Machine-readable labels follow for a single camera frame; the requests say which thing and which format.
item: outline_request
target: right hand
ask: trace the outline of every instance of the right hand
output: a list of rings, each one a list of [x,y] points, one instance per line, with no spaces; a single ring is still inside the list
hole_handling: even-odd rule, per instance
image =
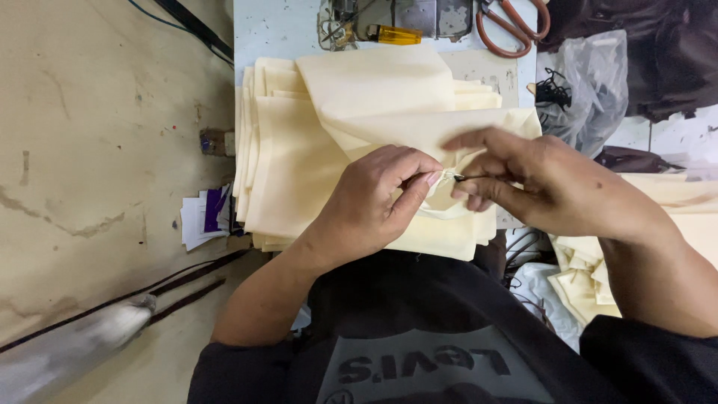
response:
[[[471,211],[496,202],[524,224],[558,236],[640,242],[649,229],[678,231],[646,194],[557,137],[527,140],[488,128],[461,134],[444,148],[487,149],[461,172],[480,178],[457,183],[452,194],[470,194]]]

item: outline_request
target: person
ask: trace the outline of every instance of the person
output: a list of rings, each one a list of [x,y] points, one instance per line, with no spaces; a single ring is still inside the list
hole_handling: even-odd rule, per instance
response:
[[[382,250],[442,170],[384,146],[349,164],[307,230],[237,288],[188,402],[718,403],[718,272],[665,211],[555,137],[489,128],[444,146],[465,147],[487,152],[452,196],[598,236],[623,318],[596,317],[579,356],[483,263]],[[305,299],[312,323],[290,341]]]

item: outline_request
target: scissors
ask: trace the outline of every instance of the scissors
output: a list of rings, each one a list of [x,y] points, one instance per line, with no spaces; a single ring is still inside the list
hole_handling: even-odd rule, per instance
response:
[[[496,14],[495,12],[489,10],[489,5],[494,1],[498,1],[501,4],[501,8],[503,9],[503,11],[508,14],[509,18],[511,19],[511,21],[513,21],[514,24],[518,25],[518,28],[514,27],[510,22],[506,21],[505,19],[499,17],[498,14]],[[533,5],[535,5],[538,9],[538,15],[543,22],[543,29],[541,30],[541,32],[534,32],[531,28],[529,28],[529,26],[521,18],[521,16],[518,15],[518,12],[516,12],[516,9],[513,8],[509,0],[480,0],[479,2],[481,3],[481,7],[479,12],[476,13],[476,29],[479,32],[481,40],[484,41],[484,44],[486,44],[486,47],[491,52],[498,56],[501,56],[502,58],[521,58],[522,56],[526,55],[528,52],[531,51],[532,40],[542,40],[549,33],[549,28],[551,28],[551,17],[549,16],[549,9],[546,7],[542,0],[531,0]],[[523,49],[516,52],[511,52],[510,50],[501,49],[495,43],[491,42],[488,35],[486,35],[486,31],[484,30],[484,16],[489,17],[491,21],[495,22],[496,24],[499,24],[503,29],[508,31],[512,36],[514,36],[519,42],[523,44]]]

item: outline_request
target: table surface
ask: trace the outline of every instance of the table surface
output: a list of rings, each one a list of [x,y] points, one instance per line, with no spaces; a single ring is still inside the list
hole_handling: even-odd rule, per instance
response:
[[[241,86],[244,74],[243,66],[251,66],[259,57],[296,59],[304,55],[312,55],[326,52],[319,46],[319,35],[317,34],[317,12],[320,10],[320,0],[262,0],[248,6],[246,1],[234,0],[234,61],[237,66],[235,70],[235,84]],[[536,29],[537,10],[530,0],[513,0],[512,4],[527,21],[532,29]],[[504,19],[508,17],[500,8],[498,2],[491,4],[490,8]],[[485,19],[485,28],[488,36],[494,43],[505,49],[516,49],[519,42],[501,29],[496,23]],[[459,41],[451,42],[448,38],[438,40],[424,38],[433,44],[437,52],[453,52],[468,50],[485,50],[483,42],[476,31],[476,24],[473,24],[472,32]],[[360,49],[366,49],[382,45],[373,42],[357,42]],[[479,60],[487,55],[486,52],[477,53]],[[536,47],[531,52],[518,60],[509,60],[508,63],[515,63],[515,71],[518,76],[517,86],[511,86],[515,91],[511,98],[518,99],[518,105],[529,107],[534,105],[533,95],[526,90],[529,83],[536,82]],[[465,77],[470,80],[476,78],[467,74],[458,74],[452,66],[454,76]]]

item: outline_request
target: fabric stack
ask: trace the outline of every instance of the fabric stack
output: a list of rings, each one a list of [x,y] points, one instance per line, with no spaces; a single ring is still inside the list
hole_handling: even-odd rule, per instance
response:
[[[686,182],[680,174],[622,174],[658,202],[686,241],[718,267],[713,232],[718,228],[718,181]],[[608,284],[608,270],[597,237],[549,236],[561,273],[549,282],[581,325],[595,316],[621,317]]]
[[[296,61],[260,58],[245,68],[237,92],[233,195],[238,221],[263,251],[291,244],[317,217],[344,168],[382,145],[415,147],[454,172],[481,152],[442,150],[456,134],[496,126],[541,136],[534,108],[501,109],[490,86],[454,80],[429,44]],[[450,198],[452,181],[432,188],[388,248],[471,260],[475,245],[495,236],[495,209],[468,211],[465,201]]]

